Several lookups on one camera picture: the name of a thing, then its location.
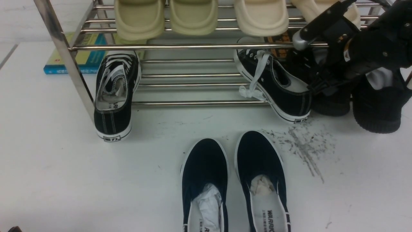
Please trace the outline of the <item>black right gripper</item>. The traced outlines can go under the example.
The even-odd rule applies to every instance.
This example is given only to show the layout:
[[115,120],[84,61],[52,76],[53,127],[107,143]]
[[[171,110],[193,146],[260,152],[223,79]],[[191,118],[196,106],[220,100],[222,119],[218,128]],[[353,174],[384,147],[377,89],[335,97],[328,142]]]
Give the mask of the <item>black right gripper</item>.
[[344,17],[354,0],[339,0],[293,35],[293,46],[303,51],[318,38],[328,46],[322,72],[309,72],[313,95],[332,95],[338,87],[378,68],[411,66],[411,20],[377,20],[358,30]]

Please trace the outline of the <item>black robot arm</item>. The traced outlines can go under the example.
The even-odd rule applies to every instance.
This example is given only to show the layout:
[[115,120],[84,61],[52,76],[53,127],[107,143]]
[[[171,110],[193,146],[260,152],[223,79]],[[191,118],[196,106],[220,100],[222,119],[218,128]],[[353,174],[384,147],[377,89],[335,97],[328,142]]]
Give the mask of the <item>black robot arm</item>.
[[362,30],[344,16],[352,4],[353,0],[334,3],[293,36],[293,47],[299,51],[317,38],[328,44],[324,63],[309,72],[312,94],[333,94],[338,86],[378,68],[411,66],[411,1],[395,1]]

